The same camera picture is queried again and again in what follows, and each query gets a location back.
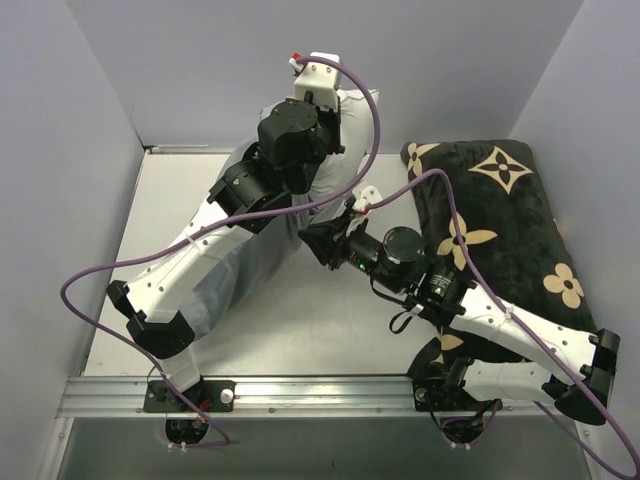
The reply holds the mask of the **grey pillowcase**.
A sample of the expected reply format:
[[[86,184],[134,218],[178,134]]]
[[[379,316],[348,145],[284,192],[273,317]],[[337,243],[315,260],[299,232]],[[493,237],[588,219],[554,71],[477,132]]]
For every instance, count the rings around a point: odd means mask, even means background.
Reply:
[[[298,231],[320,213],[319,207],[273,218],[249,241],[236,247],[189,292],[180,312],[197,340],[262,284],[270,280],[302,244]]]

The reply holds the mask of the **white pillow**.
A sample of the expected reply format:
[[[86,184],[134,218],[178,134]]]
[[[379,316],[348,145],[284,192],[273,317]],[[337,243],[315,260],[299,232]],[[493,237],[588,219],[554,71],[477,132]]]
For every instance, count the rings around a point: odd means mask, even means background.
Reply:
[[[358,89],[338,90],[341,107],[340,140],[342,154],[327,156],[320,165],[303,203],[331,196],[353,180],[370,150],[373,119],[364,94]]]

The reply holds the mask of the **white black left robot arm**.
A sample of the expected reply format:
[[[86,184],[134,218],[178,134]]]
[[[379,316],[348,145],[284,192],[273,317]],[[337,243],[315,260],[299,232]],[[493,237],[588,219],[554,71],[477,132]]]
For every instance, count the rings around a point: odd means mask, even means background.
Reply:
[[[321,163],[339,154],[341,102],[322,104],[310,92],[275,105],[257,126],[257,140],[229,166],[177,237],[184,248],[129,280],[114,280],[107,296],[126,320],[133,342],[153,355],[171,381],[167,400],[180,411],[202,399],[201,374],[191,345],[196,334],[180,306],[229,253],[268,224],[252,219],[207,232],[208,225],[233,215],[288,208],[296,194],[310,190]]]

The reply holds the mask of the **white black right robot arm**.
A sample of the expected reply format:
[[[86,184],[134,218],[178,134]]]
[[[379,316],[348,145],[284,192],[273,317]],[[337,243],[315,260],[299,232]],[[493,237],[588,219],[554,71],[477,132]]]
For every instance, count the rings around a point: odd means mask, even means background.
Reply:
[[[606,423],[620,344],[614,332],[575,330],[492,298],[469,275],[427,256],[423,238],[409,227],[394,227],[377,240],[364,224],[337,219],[304,229],[299,237],[321,265],[335,270],[348,263],[393,292],[392,302],[410,317],[484,338],[523,357],[521,363],[487,362],[475,353],[455,359],[443,385],[450,406],[532,401],[552,404],[585,424]]]

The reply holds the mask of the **black floral pattern cushion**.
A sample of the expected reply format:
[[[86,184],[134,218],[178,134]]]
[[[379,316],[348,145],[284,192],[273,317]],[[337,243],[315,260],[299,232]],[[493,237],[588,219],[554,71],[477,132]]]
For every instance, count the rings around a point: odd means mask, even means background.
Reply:
[[[516,140],[406,143],[409,179],[426,250],[458,270],[477,268],[491,290],[551,322],[597,332],[530,147]]]

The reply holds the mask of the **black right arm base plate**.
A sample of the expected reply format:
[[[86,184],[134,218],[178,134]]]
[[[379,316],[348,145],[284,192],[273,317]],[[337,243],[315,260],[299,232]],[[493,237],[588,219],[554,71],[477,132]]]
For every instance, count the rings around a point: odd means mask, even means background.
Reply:
[[[493,409],[503,409],[501,400],[479,401],[459,387],[447,389],[444,378],[413,379],[411,386],[414,409],[417,412],[491,412]]]

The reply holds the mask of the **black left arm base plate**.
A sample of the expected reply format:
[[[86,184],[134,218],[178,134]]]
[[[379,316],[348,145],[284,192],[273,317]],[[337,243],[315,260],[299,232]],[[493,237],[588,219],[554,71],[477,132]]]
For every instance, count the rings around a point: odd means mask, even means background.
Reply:
[[[183,395],[205,413],[225,413],[233,410],[236,384],[231,380],[204,380],[186,390]],[[167,387],[162,380],[147,385],[142,407],[146,413],[186,413],[191,408]]]

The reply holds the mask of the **aluminium front rail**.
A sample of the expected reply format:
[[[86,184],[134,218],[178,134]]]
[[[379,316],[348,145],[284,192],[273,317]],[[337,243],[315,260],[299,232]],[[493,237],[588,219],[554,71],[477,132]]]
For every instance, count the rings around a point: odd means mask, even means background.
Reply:
[[[415,417],[417,400],[403,377],[235,377],[233,409],[214,420]],[[60,418],[193,418],[193,412],[147,412],[144,377],[67,381]]]

